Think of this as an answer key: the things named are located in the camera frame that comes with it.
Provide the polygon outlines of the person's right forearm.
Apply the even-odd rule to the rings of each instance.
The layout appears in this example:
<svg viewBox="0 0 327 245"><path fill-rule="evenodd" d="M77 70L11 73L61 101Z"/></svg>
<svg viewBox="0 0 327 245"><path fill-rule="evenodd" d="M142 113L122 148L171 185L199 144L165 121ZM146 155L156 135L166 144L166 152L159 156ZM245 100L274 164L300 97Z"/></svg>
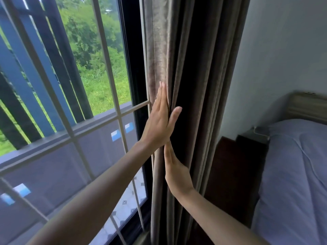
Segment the person's right forearm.
<svg viewBox="0 0 327 245"><path fill-rule="evenodd" d="M270 245L196 190L177 191L174 196L215 245Z"/></svg>

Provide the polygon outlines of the green trees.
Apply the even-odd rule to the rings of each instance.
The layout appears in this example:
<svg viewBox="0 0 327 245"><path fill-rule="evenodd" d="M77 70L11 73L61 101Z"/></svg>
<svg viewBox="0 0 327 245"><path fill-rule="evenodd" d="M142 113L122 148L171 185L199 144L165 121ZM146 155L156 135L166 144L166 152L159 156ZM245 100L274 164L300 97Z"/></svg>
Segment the green trees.
<svg viewBox="0 0 327 245"><path fill-rule="evenodd" d="M93 115L113 109L113 96L91 0L56 1L59 1L59 14Z"/></svg>

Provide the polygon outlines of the blue slatted balcony screen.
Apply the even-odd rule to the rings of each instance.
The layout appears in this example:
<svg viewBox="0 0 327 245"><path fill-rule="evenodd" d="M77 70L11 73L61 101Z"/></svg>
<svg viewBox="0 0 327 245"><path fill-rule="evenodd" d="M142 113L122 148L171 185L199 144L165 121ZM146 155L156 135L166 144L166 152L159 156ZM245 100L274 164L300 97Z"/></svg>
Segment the blue slatted balcony screen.
<svg viewBox="0 0 327 245"><path fill-rule="evenodd" d="M56 0L11 0L39 58L0 2L0 156L93 118Z"/></svg>

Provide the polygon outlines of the white window grille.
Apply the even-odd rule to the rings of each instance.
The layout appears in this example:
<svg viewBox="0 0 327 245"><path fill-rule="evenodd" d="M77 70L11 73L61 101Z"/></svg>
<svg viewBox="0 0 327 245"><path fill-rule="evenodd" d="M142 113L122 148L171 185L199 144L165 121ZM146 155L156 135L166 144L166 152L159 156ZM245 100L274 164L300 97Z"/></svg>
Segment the white window grille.
<svg viewBox="0 0 327 245"><path fill-rule="evenodd" d="M6 9L10 20L12 23L14 23L16 31L24 43L30 58L34 61L36 66L41 66L39 58L37 57L37 54L35 53L27 37L25 29L20 20L18 20L16 9L11 3L11 0L0 0L0 2ZM114 108L98 114L92 119L78 123L73 127L67 126L65 131L58 132L53 136L41 139L37 142L27 145L20 150L0 156L0 188L2 188L6 193L9 193L11 197L14 197L14 200L28 206L28 210L32 211L33 214L36 214L36 216L44 223L44 226L47 224L47 222L49 222L49 219L41 214L26 199L20 197L20 195L14 191L14 189L3 179L3 176L6 173L9 173L27 163L39 159L42 156L47 155L68 143L72 143L74 144L80 158L82 159L83 165L91 178L91 181L87 184L89 185L99 176L95 177L91 172L90 165L83 153L79 139L103 127L104 125L117 120L126 153L128 151L128 147L124 134L122 118L123 116L130 114L138 107L144 105L141 104L132 107L131 104L128 72L126 67L122 29L117 3L115 0L91 0L91 4L93 14L96 19L97 34L101 42L106 73L109 79L110 90L113 96Z"/></svg>

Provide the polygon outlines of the person's left hand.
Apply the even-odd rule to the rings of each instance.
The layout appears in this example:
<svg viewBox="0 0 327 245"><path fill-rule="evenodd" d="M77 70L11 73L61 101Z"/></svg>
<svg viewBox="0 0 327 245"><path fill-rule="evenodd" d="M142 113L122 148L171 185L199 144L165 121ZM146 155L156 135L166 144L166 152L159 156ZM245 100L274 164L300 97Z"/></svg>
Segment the person's left hand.
<svg viewBox="0 0 327 245"><path fill-rule="evenodd" d="M167 99L167 86L165 82L161 81L140 140L145 144L147 151L150 153L155 152L158 148L169 141L170 136L168 136L167 124L170 115Z"/></svg>

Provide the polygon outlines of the black window frame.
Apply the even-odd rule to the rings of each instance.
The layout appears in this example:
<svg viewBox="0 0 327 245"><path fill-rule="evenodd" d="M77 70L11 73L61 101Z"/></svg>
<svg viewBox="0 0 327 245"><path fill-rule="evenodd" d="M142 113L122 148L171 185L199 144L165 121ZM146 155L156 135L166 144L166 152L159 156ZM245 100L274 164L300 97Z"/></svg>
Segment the black window frame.
<svg viewBox="0 0 327 245"><path fill-rule="evenodd" d="M137 141L141 139L145 124L149 117L149 109L146 86L144 48L142 41L141 11L139 0L117 0L119 18L122 29L122 39L125 53L125 60L128 72L129 88L132 107L138 107L131 114L134 117L134 127ZM132 215L126 227L123 228L123 235L127 236L128 242L135 245L151 245L150 241L150 220L152 207L152 161L149 156L142 164L142 177L135 176L137 181L143 184L141 191L137 190L140 200L141 220L137 220L136 214Z"/></svg>

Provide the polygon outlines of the dark brown wooden cabinet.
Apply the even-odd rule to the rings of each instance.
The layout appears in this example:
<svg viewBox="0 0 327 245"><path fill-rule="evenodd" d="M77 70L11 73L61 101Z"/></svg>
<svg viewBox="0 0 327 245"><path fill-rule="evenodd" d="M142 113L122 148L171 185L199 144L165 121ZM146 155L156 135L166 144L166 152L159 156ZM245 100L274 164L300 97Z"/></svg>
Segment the dark brown wooden cabinet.
<svg viewBox="0 0 327 245"><path fill-rule="evenodd" d="M245 172L246 159L236 140L221 138L216 147L205 198L242 224L246 200Z"/></svg>

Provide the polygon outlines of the person's left forearm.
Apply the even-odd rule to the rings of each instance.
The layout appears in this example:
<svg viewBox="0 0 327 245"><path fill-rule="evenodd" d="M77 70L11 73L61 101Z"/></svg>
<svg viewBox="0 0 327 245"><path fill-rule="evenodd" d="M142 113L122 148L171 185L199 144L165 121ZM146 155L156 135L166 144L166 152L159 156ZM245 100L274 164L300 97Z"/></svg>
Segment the person's left forearm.
<svg viewBox="0 0 327 245"><path fill-rule="evenodd" d="M162 145L138 141L51 218L27 245L89 245L141 166Z"/></svg>

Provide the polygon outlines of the lavender quilt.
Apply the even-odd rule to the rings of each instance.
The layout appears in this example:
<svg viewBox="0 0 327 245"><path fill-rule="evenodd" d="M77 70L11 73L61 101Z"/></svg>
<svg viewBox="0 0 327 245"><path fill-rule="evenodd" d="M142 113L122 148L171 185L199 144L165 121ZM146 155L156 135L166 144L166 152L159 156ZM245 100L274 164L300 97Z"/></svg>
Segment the lavender quilt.
<svg viewBox="0 0 327 245"><path fill-rule="evenodd" d="M271 245L327 245L327 125L290 119L268 130L251 229Z"/></svg>

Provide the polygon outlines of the dark nightstand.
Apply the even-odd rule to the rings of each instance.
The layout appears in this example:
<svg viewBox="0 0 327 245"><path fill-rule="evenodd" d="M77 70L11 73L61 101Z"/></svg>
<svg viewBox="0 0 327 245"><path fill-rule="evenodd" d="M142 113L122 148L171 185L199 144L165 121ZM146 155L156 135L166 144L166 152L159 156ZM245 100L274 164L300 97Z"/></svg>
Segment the dark nightstand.
<svg viewBox="0 0 327 245"><path fill-rule="evenodd" d="M268 151L269 136L265 128L253 126L236 138L236 143L246 159L245 204L242 222L251 227Z"/></svg>

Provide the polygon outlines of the brown grey curtain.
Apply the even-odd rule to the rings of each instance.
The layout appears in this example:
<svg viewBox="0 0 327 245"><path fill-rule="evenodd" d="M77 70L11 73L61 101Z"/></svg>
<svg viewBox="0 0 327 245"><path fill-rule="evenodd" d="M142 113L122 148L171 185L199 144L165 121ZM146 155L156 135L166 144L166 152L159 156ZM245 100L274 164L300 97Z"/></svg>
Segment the brown grey curtain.
<svg viewBox="0 0 327 245"><path fill-rule="evenodd" d="M149 99L166 83L170 138L204 195L250 0L140 0Z"/></svg>

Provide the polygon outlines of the person's right hand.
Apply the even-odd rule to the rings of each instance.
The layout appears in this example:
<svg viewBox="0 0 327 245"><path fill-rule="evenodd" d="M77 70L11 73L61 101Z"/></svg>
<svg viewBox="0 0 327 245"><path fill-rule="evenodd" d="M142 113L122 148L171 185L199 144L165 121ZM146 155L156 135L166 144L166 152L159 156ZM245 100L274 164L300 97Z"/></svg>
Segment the person's right hand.
<svg viewBox="0 0 327 245"><path fill-rule="evenodd" d="M165 179L172 195L183 204L194 190L189 169L179 160L176 165L165 164Z"/></svg>

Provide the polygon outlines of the light wooden headboard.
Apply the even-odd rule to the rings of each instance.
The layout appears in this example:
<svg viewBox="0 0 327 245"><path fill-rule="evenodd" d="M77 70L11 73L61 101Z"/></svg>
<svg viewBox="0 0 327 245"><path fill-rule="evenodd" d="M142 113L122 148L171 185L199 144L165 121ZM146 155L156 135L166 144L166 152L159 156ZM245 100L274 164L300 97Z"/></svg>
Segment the light wooden headboard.
<svg viewBox="0 0 327 245"><path fill-rule="evenodd" d="M293 93L282 115L282 120L287 119L304 119L327 125L327 95Z"/></svg>

